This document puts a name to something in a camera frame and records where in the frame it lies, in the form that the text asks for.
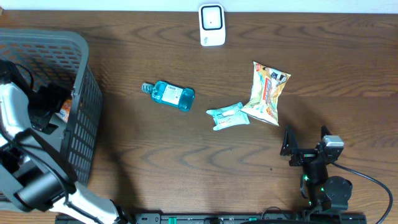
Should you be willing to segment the small orange snack box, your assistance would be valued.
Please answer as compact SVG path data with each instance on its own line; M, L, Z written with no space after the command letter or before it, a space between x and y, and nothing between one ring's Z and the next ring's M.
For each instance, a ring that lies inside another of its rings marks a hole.
M72 107L72 99L67 99L60 111L58 113L55 113L62 121L64 121L65 123L68 123L68 118L70 115L70 111L71 111L71 107Z

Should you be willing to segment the cream snack bag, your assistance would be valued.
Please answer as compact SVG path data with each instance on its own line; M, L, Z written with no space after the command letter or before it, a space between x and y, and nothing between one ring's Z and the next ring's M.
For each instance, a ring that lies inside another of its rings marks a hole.
M253 62L254 75L249 102L241 111L250 117L279 126L277 105L291 74Z

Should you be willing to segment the teal wet wipes pack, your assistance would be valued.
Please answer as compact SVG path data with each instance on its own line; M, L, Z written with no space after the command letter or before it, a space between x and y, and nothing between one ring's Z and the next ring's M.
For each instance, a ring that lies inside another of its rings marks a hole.
M213 117L215 122L213 130L219 131L232 126L250 124L247 114L241 111L242 108L243 104L238 102L224 108L207 110L206 114Z

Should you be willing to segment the blue mouthwash bottle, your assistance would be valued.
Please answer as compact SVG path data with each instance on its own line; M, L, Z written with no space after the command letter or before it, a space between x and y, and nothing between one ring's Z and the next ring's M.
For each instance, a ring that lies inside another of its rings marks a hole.
M155 84L143 83L141 90L150 95L152 101L178 108L181 111L189 111L195 99L193 89L182 88L160 80Z

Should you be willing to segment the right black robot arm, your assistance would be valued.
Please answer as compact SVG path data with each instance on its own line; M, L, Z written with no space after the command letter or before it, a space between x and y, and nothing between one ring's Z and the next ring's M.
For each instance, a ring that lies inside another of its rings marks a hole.
M321 141L313 149L300 148L293 129L286 127L281 156L289 156L289 165L301 167L300 192L308 200L309 208L302 212L309 221L315 215L340 215L348 209L352 183L340 176L330 176L327 165L337 161L344 149L343 140L321 127Z

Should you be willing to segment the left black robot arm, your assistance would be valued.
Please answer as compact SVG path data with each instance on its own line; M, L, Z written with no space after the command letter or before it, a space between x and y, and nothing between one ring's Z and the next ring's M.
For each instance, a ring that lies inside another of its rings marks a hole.
M50 84L34 90L21 64L1 61L1 208L64 213L83 223L134 223L112 200L78 182L72 165L40 133L70 98L70 91Z

